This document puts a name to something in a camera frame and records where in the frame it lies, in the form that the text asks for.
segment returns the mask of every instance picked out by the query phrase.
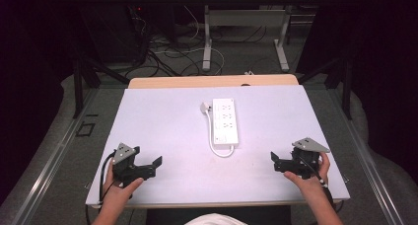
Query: gray carpet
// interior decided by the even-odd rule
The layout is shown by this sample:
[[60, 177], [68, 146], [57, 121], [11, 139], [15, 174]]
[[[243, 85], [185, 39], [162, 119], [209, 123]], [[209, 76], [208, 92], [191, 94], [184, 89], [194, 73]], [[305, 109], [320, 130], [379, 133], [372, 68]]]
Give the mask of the gray carpet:
[[[218, 32], [222, 32], [222, 40], [242, 40], [250, 36], [256, 29], [226, 28], [220, 29]], [[291, 72], [295, 71], [308, 33], [309, 27], [294, 28], [291, 44], [285, 46]], [[220, 33], [217, 37], [215, 35], [216, 33], [214, 33], [214, 38], [221, 37]], [[261, 35], [262, 33], [257, 33], [254, 39], [261, 37]], [[214, 42], [213, 47], [217, 48], [223, 57], [213, 51], [212, 59], [219, 64], [225, 60], [223, 74], [243, 74], [247, 70], [251, 70], [255, 74], [281, 73], [271, 41], [275, 35], [276, 31], [268, 29], [265, 38], [257, 43]], [[189, 37], [183, 41], [198, 43], [198, 40], [189, 40]], [[154, 50], [162, 51], [165, 48], [159, 47]], [[195, 61], [201, 59], [202, 52], [189, 53], [187, 56], [190, 59], [185, 57], [173, 59], [163, 54], [158, 55], [170, 66], [174, 66], [177, 71], [181, 71], [191, 64], [190, 59]], [[215, 63], [213, 66], [213, 70], [208, 74], [215, 74], [218, 71]], [[195, 67], [189, 67], [184, 71], [184, 75], [196, 73], [196, 70]], [[153, 71], [152, 68], [142, 68], [130, 72], [128, 77], [144, 77]], [[65, 157], [60, 165], [56, 165], [57, 171], [52, 182], [48, 185], [42, 200], [35, 205], [36, 209], [32, 214], [30, 224], [85, 224], [86, 222], [84, 202], [88, 191], [85, 189], [85, 185], [93, 180], [123, 93], [120, 86], [108, 76], [101, 75], [101, 79], [104, 81], [103, 86], [99, 90], [91, 92], [94, 93], [92, 103], [78, 119], [79, 124], [77, 125], [77, 129], [79, 129], [82, 122], [93, 123], [95, 126], [92, 134], [70, 138], [68, 149], [64, 152]], [[347, 187], [352, 198], [345, 202], [339, 215], [345, 224], [386, 224], [386, 218], [374, 190], [359, 163], [352, 136], [348, 133], [343, 118], [338, 114], [339, 106], [336, 106], [331, 100], [330, 96], [333, 93], [325, 90], [320, 84], [322, 80], [322, 78], [317, 78], [310, 81], [306, 85], [306, 89], [336, 163], [341, 173], [349, 179]], [[72, 78], [65, 80], [63, 86], [65, 98], [60, 112], [39, 146], [30, 166], [2, 204], [0, 224], [12, 223], [50, 156], [53, 155], [54, 150], [62, 146], [62, 138], [72, 122], [71, 116], [74, 110]], [[361, 103], [356, 98], [352, 98], [352, 115], [361, 137], [367, 142], [367, 120], [361, 109]], [[79, 133], [86, 132], [88, 132], [88, 128], [79, 131]], [[416, 203], [418, 199], [417, 186], [395, 164], [373, 152], [372, 155], [403, 221], [405, 224], [414, 224], [415, 221], [418, 221], [418, 215], [414, 212], [418, 209]], [[89, 208], [89, 213], [93, 219], [97, 211]], [[120, 217], [118, 224], [128, 224], [131, 215], [133, 215], [131, 224], [144, 224], [146, 211], [135, 210], [132, 213], [132, 210], [129, 209]], [[296, 225], [314, 222], [310, 210], [305, 205], [292, 206], [292, 220]]]

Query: black cable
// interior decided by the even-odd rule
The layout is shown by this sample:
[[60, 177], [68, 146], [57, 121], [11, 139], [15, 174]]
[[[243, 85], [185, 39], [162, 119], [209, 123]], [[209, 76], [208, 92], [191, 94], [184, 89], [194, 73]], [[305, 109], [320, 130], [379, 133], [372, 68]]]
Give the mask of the black cable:
[[159, 42], [158, 41], [159, 39], [167, 40], [164, 36], [160, 36], [160, 37], [153, 36], [150, 40], [150, 44], [151, 44], [150, 47], [151, 48], [160, 48], [160, 47], [167, 46], [167, 45], [170, 44], [170, 42], [168, 40], [167, 40], [167, 42]]
[[181, 54], [183, 57], [186, 57], [187, 59], [189, 59], [190, 61], [191, 61], [191, 63], [192, 64], [194, 64], [195, 66], [196, 66], [196, 68], [197, 69], [199, 69], [199, 66], [197, 66], [197, 63], [194, 61], [194, 60], [192, 60], [190, 57], [188, 57], [187, 56], [187, 54], [185, 54], [185, 53], [183, 53], [182, 51], [180, 51], [179, 49], [177, 49], [177, 48], [173, 48], [173, 47], [171, 47], [172, 49], [174, 49], [175, 51], [177, 51], [179, 54]]
[[251, 40], [251, 41], [249, 41], [249, 39], [250, 39], [250, 38], [252, 38], [252, 37], [254, 37], [254, 35], [255, 35], [255, 34], [257, 34], [257, 33], [258, 33], [258, 31], [259, 31], [259, 30], [261, 30], [261, 28], [262, 28], [262, 26], [258, 27], [258, 29], [257, 29], [254, 33], [252, 33], [252, 35], [250, 35], [249, 37], [247, 37], [247, 38], [245, 38], [245, 39], [243, 39], [243, 40], [221, 40], [221, 38], [215, 39], [215, 38], [212, 38], [212, 37], [211, 37], [211, 39], [212, 39], [214, 42], [218, 42], [218, 43], [243, 43], [243, 42], [258, 42], [258, 41], [262, 40], [262, 39], [265, 37], [265, 35], [266, 35], [266, 33], [267, 33], [267, 27], [264, 27], [264, 33], [262, 34], [262, 36], [261, 36], [259, 39], [256, 39], [256, 40]]
[[85, 204], [85, 213], [86, 213], [86, 222], [87, 225], [91, 225], [92, 223], [90, 222], [90, 216], [89, 216], [89, 205]]
[[339, 213], [339, 211], [341, 211], [342, 207], [344, 206], [344, 200], [341, 200], [340, 203], [341, 203], [340, 207], [335, 210], [337, 213]]
[[164, 63], [152, 50], [148, 51], [150, 56], [157, 62], [159, 62], [162, 67], [164, 67], [168, 72], [172, 73], [174, 76], [181, 76], [179, 73], [175, 72], [173, 69], [169, 67], [168, 64]]
[[129, 217], [128, 225], [130, 225], [130, 223], [131, 223], [131, 221], [132, 221], [133, 212], [135, 212], [135, 209], [132, 209], [131, 215], [130, 215], [130, 217]]
[[190, 68], [191, 66], [196, 66], [196, 68], [197, 68], [197, 75], [199, 75], [200, 74], [200, 68], [197, 66], [197, 63], [199, 63], [199, 62], [203, 62], [203, 60], [194, 62], [194, 64], [187, 65], [183, 70], [181, 70], [180, 75], [182, 76], [184, 74], [185, 70], [188, 69], [188, 68]]
[[104, 192], [104, 196], [102, 197], [102, 199], [105, 199], [105, 196], [107, 195], [108, 190], [109, 190], [109, 189], [113, 186], [114, 182], [115, 182], [115, 181], [111, 182], [110, 186], [108, 186], [108, 188], [105, 190], [105, 192]]
[[104, 159], [104, 163], [102, 164], [102, 171], [101, 171], [101, 183], [100, 183], [100, 186], [99, 186], [99, 205], [102, 205], [103, 203], [104, 203], [104, 201], [103, 201], [103, 199], [104, 199], [104, 196], [103, 196], [103, 184], [104, 184], [104, 174], [105, 174], [105, 166], [107, 165], [107, 161], [110, 159], [110, 158], [112, 158], [112, 157], [114, 157], [114, 154], [115, 154], [115, 152], [113, 152], [113, 153], [111, 153], [111, 154], [109, 154], [108, 156], [107, 156], [107, 158], [105, 158]]
[[[213, 34], [218, 34], [219, 37], [213, 37]], [[222, 34], [221, 31], [215, 30], [215, 31], [210, 31], [210, 39], [212, 39], [214, 42], [216, 42], [216, 40], [220, 40], [222, 39], [224, 35]]]
[[135, 69], [132, 69], [132, 70], [130, 70], [130, 71], [128, 71], [126, 74], [125, 74], [125, 77], [128, 75], [128, 74], [130, 74], [132, 71], [134, 71], [134, 70], [139, 70], [139, 69], [145, 69], [145, 68], [154, 68], [154, 69], [156, 69], [156, 71], [154, 72], [154, 73], [152, 73], [150, 76], [148, 76], [148, 77], [154, 77], [154, 76], [156, 76], [157, 75], [157, 73], [159, 72], [159, 71], [163, 71], [167, 76], [173, 76], [173, 75], [171, 75], [169, 72], [167, 72], [167, 70], [165, 70], [165, 69], [163, 69], [163, 68], [161, 68], [159, 65], [157, 65], [157, 66], [153, 66], [153, 65], [147, 65], [147, 66], [141, 66], [141, 67], [137, 67], [137, 68], [135, 68]]

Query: person's hand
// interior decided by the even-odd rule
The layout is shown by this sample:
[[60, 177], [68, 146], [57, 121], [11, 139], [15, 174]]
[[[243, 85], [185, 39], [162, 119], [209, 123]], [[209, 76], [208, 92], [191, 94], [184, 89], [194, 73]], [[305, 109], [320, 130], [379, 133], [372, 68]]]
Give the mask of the person's hand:
[[104, 203], [99, 216], [93, 224], [114, 224], [123, 211], [130, 195], [144, 182], [142, 178], [133, 181], [129, 186], [119, 187], [120, 182], [113, 178], [113, 164], [110, 160], [103, 185]]
[[[328, 170], [329, 170], [329, 159], [328, 156], [321, 152], [319, 153], [322, 160], [319, 160], [319, 175], [328, 184]], [[301, 191], [305, 200], [308, 204], [314, 204], [319, 198], [325, 198], [326, 195], [323, 192], [322, 186], [319, 183], [319, 179], [315, 176], [303, 180], [299, 176], [292, 172], [285, 172], [284, 176], [292, 181]]]
[[[329, 159], [325, 153], [319, 153], [322, 161], [319, 161], [319, 176], [328, 184]], [[284, 176], [292, 181], [301, 191], [316, 218], [318, 225], [342, 224], [337, 213], [328, 201], [322, 185], [316, 176], [303, 180], [294, 173], [285, 172]]]

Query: white power strip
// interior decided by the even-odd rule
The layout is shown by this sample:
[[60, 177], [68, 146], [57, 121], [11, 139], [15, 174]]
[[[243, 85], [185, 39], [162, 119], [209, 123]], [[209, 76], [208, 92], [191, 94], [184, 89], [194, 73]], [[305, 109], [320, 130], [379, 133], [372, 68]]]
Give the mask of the white power strip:
[[233, 99], [214, 99], [213, 144], [215, 146], [238, 146], [238, 128]]

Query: black curtain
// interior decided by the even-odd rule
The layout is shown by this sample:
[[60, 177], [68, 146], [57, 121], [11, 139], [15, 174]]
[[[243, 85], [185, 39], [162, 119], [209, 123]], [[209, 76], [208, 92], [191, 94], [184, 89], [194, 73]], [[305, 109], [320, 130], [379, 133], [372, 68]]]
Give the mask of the black curtain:
[[2, 203], [54, 120], [72, 65], [44, 0], [0, 0], [0, 18]]
[[[353, 92], [367, 115], [368, 143], [418, 182], [418, 3], [373, 4], [379, 7], [320, 8], [297, 71], [308, 73], [353, 44]], [[367, 25], [360, 27], [360, 39], [352, 40], [351, 32], [364, 25], [365, 14]]]

